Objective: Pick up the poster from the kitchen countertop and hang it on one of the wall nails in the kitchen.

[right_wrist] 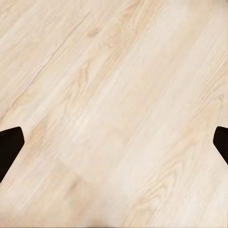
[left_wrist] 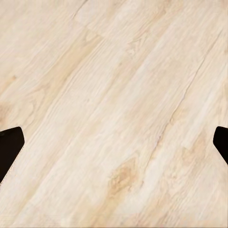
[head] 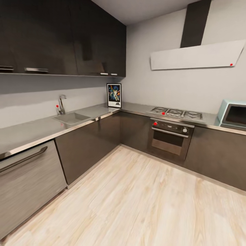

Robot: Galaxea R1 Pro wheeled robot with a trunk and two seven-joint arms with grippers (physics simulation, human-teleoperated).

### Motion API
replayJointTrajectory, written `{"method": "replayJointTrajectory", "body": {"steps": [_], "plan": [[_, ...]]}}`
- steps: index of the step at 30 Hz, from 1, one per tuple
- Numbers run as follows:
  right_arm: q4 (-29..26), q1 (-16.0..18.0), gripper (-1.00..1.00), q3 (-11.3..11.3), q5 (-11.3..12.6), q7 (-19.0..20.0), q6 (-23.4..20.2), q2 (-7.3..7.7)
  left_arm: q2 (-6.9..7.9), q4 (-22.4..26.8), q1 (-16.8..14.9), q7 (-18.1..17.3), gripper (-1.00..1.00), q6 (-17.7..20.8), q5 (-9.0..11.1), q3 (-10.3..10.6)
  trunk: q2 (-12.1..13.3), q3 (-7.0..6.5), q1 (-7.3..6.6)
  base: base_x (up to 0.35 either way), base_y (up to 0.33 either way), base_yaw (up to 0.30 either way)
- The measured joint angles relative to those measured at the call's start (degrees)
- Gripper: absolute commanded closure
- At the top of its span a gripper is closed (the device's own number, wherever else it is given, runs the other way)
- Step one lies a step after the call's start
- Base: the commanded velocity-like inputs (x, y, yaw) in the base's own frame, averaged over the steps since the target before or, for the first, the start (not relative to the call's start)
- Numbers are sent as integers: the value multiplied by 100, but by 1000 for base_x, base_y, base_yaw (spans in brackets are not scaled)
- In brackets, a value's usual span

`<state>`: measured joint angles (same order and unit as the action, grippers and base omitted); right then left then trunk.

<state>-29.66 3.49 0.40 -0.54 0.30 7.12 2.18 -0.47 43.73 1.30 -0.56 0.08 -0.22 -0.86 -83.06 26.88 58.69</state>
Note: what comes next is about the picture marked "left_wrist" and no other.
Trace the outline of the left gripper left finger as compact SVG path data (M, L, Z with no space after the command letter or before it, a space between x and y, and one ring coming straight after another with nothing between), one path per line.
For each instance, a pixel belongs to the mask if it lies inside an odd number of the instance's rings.
M20 126L0 132L0 183L25 144Z

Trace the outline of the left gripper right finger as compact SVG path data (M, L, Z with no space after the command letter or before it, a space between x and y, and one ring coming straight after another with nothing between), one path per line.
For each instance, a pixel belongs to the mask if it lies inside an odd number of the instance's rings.
M228 128L217 126L213 143L228 165Z

